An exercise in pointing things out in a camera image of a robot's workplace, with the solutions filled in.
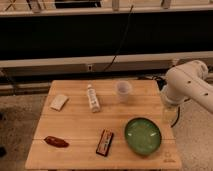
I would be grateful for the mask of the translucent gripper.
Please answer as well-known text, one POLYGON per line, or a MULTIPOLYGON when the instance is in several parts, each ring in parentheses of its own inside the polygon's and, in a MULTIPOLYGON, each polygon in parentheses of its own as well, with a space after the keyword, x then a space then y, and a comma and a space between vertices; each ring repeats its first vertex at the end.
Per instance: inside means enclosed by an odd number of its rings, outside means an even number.
POLYGON ((176 107, 164 107, 162 113, 162 122, 171 125, 177 116, 176 107))

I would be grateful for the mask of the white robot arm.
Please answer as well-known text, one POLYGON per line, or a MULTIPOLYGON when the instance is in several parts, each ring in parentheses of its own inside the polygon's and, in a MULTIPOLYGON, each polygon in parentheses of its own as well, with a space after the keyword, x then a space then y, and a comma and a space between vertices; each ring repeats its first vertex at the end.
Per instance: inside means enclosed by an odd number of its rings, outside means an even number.
POLYGON ((176 110, 176 116, 171 119, 171 126, 178 122, 180 105, 185 98, 194 100, 213 114, 213 86, 205 81, 208 72, 207 65, 200 60, 174 66, 166 72, 166 84, 160 95, 167 111, 176 110))

